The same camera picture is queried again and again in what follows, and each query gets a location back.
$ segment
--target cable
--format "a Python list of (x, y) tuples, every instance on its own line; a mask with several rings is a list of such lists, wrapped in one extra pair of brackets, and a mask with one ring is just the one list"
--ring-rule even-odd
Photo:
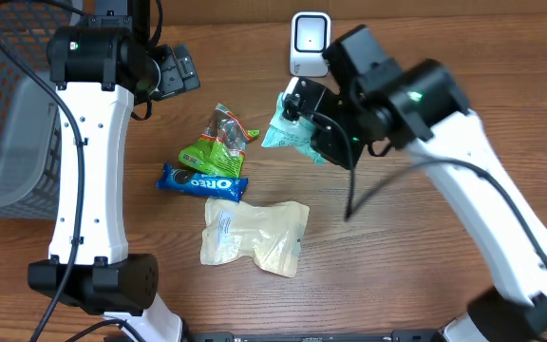
[(102, 328), (102, 327), (105, 327), (105, 326), (108, 326), (108, 325), (114, 325), (114, 324), (121, 325), (122, 327), (124, 327), (126, 330), (128, 330), (128, 332), (130, 334), (132, 334), (134, 339), (136, 339), (138, 342), (145, 342), (144, 339), (139, 334), (139, 332), (137, 332), (128, 322), (124, 321), (123, 319), (118, 319), (118, 318), (98, 322), (98, 323), (94, 324), (93, 326), (91, 326), (91, 327), (77, 333), (73, 337), (69, 338), (66, 342), (75, 342), (75, 341), (79, 340), (80, 338), (86, 336), (87, 334), (96, 331), (99, 328)]
[(424, 167), (431, 166), (431, 165), (436, 165), (436, 164), (458, 165), (458, 166), (461, 166), (461, 167), (464, 167), (464, 168), (467, 168), (467, 169), (473, 171), (478, 177), (488, 181), (495, 188), (495, 190), (497, 190), (498, 193), (500, 193), (503, 200), (506, 202), (506, 204), (508, 204), (508, 207), (510, 207), (510, 210), (512, 211), (514, 216), (519, 221), (520, 227), (522, 227), (522, 230), (524, 231), (524, 234), (527, 236), (527, 238), (529, 239), (529, 241), (533, 245), (533, 248), (535, 249), (536, 254), (538, 255), (539, 258), (541, 258), (541, 262), (543, 263), (543, 265), (546, 267), (546, 270), (547, 270), (547, 256), (546, 256), (546, 253), (543, 251), (543, 249), (539, 245), (539, 242), (536, 239), (536, 237), (534, 236), (533, 232), (531, 231), (531, 228), (529, 228), (529, 225), (528, 225), (526, 219), (524, 218), (524, 216), (522, 215), (522, 213), (520, 212), (519, 208), (514, 203), (514, 201), (510, 197), (510, 195), (507, 193), (507, 191), (505, 191), (503, 186), (501, 186), (501, 184), (493, 176), (491, 176), (490, 173), (488, 173), (487, 171), (483, 170), (482, 168), (478, 167), (477, 165), (475, 165), (471, 162), (446, 158), (446, 159), (430, 159), (430, 160), (427, 160), (427, 161), (421, 161), (419, 163), (410, 165), (407, 168), (404, 168), (402, 170), (399, 170), (399, 171), (391, 174), (390, 176), (388, 176), (387, 178), (379, 181), (375, 186), (370, 188), (364, 194), (364, 196), (362, 196), (362, 198), (358, 200), (358, 203), (356, 204), (356, 206), (351, 208), (351, 212), (349, 214), (349, 217), (351, 217), (353, 214), (355, 214), (365, 204), (365, 202), (368, 199), (375, 196), (381, 189), (383, 189), (387, 185), (390, 185), (392, 182), (396, 181), (400, 177), (405, 176), (406, 174), (409, 174), (413, 171), (422, 169)]
[(301, 114), (308, 114), (312, 115), (315, 118), (318, 118), (320, 120), (326, 121), (330, 126), (334, 126), (334, 128), (339, 132), (341, 137), (343, 138), (343, 141), (345, 142), (346, 146), (346, 152), (348, 153), (348, 165), (349, 165), (349, 193), (348, 193), (348, 204), (346, 206), (346, 214), (345, 214), (345, 220), (348, 220), (351, 216), (351, 203), (353, 202), (353, 190), (356, 183), (356, 173), (355, 173), (355, 167), (353, 164), (353, 153), (351, 152), (351, 143), (349, 142), (348, 135), (346, 134), (345, 129), (337, 123), (335, 120), (329, 118), (328, 116), (319, 113), (315, 110), (304, 110), (301, 111)]
[[(6, 3), (15, 2), (14, 0), (0, 0), (0, 6)], [(61, 4), (56, 1), (51, 0), (34, 0), (34, 2), (44, 3), (51, 6), (55, 6), (58, 8), (61, 8), (63, 10), (69, 10), (73, 13), (77, 13), (80, 15), (85, 15), (81, 10), (74, 9), (73, 7), (67, 5), (67, 4)], [(0, 39), (0, 49), (1, 51), (14, 63), (17, 67), (19, 67), (23, 72), (29, 76), (30, 79), (32, 79), (39, 87), (41, 87), (47, 95), (49, 95), (52, 100), (61, 108), (61, 110), (65, 113), (66, 118), (69, 121), (69, 125), (71, 127), (71, 130), (73, 131), (73, 136), (75, 137), (75, 145), (77, 146), (77, 167), (78, 167), (78, 177), (77, 177), (77, 203), (75, 206), (75, 224), (73, 226), (73, 239), (71, 240), (71, 252), (69, 255), (68, 263), (65, 269), (65, 273), (63, 274), (63, 278), (61, 280), (61, 283), (56, 290), (56, 293), (52, 300), (49, 302), (49, 305), (47, 306), (46, 311), (44, 312), (44, 315), (39, 322), (39, 325), (35, 329), (35, 332), (33, 333), (33, 336), (31, 337), (31, 341), (36, 341), (39, 338), (39, 335), (43, 331), (44, 327), (47, 324), (47, 321), (52, 316), (52, 313), (54, 312), (54, 308), (56, 307), (56, 304), (58, 303), (58, 300), (60, 299), (63, 290), (65, 289), (66, 284), (68, 283), (68, 280), (71, 276), (71, 270), (73, 269), (73, 264), (75, 263), (75, 258), (77, 256), (77, 250), (79, 249), (80, 244), (80, 230), (81, 230), (81, 223), (82, 223), (82, 210), (83, 210), (83, 203), (84, 203), (84, 185), (85, 185), (85, 163), (84, 163), (84, 143), (82, 139), (82, 135), (80, 133), (80, 129), (77, 125), (77, 122), (75, 121), (75, 118), (73, 118), (73, 115), (71, 114), (71, 111), (66, 106), (65, 102), (50, 88), (50, 86), (44, 82), (39, 76), (35, 74), (33, 70), (30, 69), (23, 61), (21, 61), (19, 58), (17, 58), (11, 51), (9, 51), (6, 46), (2, 43)]]
[(144, 121), (151, 118), (151, 99), (149, 98), (149, 95), (147, 95), (147, 111), (144, 113), (144, 116), (141, 118), (134, 111), (132, 111), (130, 116), (137, 121)]
[(387, 152), (389, 152), (389, 150), (391, 150), (391, 147), (392, 147), (391, 142), (388, 142), (386, 147), (384, 147), (384, 149), (381, 152), (377, 153), (373, 149), (372, 145), (373, 145), (373, 142), (367, 144), (367, 148), (368, 148), (368, 153), (373, 157), (385, 157), (387, 155)]
[(149, 39), (149, 43), (147, 44), (147, 50), (156, 48), (161, 37), (161, 25), (163, 21), (163, 9), (161, 8), (161, 0), (156, 0), (156, 4), (158, 5), (158, 13), (160, 14), (160, 18), (158, 19), (158, 25), (156, 26), (155, 32), (153, 32), (153, 37)]

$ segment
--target oreo package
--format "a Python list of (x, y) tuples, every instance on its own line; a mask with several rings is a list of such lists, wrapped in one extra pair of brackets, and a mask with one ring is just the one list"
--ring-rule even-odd
[(163, 176), (156, 184), (158, 189), (177, 190), (196, 196), (239, 202), (248, 186), (248, 179), (210, 176), (163, 165)]

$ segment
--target white device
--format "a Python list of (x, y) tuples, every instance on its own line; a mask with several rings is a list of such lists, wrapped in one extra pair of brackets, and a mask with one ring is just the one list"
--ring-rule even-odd
[(329, 67), (322, 52), (330, 44), (330, 17), (324, 12), (302, 11), (292, 18), (291, 74), (324, 77)]

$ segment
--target gray basket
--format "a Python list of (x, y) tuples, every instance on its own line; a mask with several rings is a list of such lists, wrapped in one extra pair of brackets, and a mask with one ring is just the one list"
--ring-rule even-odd
[[(80, 9), (81, 1), (73, 5)], [(47, 80), (47, 42), (59, 26), (77, 19), (44, 4), (3, 5), (0, 36)], [(60, 138), (58, 107), (0, 51), (0, 217), (56, 218)]]

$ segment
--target wooden table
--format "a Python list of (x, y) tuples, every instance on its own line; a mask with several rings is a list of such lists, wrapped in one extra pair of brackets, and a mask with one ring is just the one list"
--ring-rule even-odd
[[(360, 23), (336, 21), (334, 35)], [(430, 57), (451, 68), (506, 169), (547, 225), (547, 15), (366, 24), (404, 67)], [(292, 149), (249, 145), (243, 175), (251, 186), (244, 199), (254, 205), (297, 200), (311, 208), (292, 279), (264, 273), (248, 258), (200, 265), (205, 199), (156, 190), (162, 163), (174, 162), (198, 137), (217, 102), (265, 133), (276, 96), (290, 80), (289, 33), (288, 24), (163, 31), (162, 42), (188, 44), (202, 87), (154, 104), (151, 120), (130, 124), (123, 191), (130, 252), (156, 255), (163, 300), (196, 332), (377, 333), (445, 324), (491, 279), (471, 238), (423, 175), (394, 183), (344, 223), (346, 171), (313, 165)], [(358, 194), (405, 165), (403, 153), (365, 155)], [(28, 340), (48, 303), (28, 288), (27, 265), (47, 256), (53, 226), (0, 219), (0, 340)], [(66, 339), (98, 320), (59, 306), (43, 339)]]

